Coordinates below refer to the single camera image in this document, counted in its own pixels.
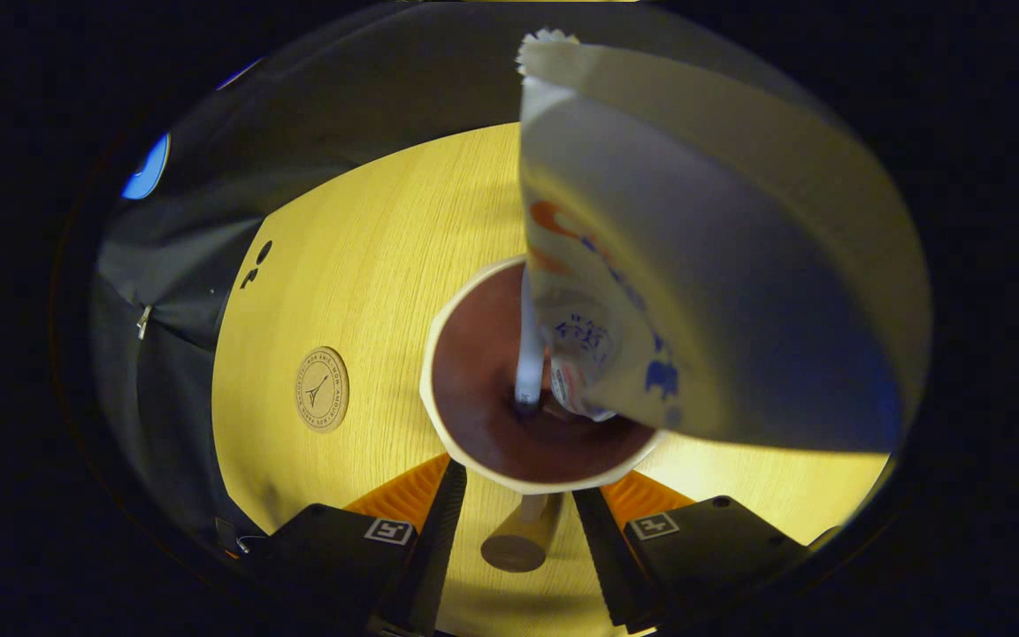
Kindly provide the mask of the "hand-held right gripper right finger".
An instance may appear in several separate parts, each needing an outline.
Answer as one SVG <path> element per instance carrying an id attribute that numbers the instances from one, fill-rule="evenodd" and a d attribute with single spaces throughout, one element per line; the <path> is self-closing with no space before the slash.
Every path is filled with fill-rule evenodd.
<path id="1" fill-rule="evenodd" d="M 809 558 L 732 497 L 696 501 L 642 472 L 573 499 L 611 622 L 630 632 L 716 622 Z"/>

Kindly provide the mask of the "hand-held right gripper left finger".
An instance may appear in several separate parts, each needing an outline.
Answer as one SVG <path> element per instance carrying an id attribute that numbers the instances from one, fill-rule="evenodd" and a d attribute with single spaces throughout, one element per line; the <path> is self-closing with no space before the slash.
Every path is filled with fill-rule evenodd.
<path id="1" fill-rule="evenodd" d="M 354 503 L 308 505 L 242 541 L 242 568 L 323 636 L 433 636 L 466 481 L 442 453 Z"/>

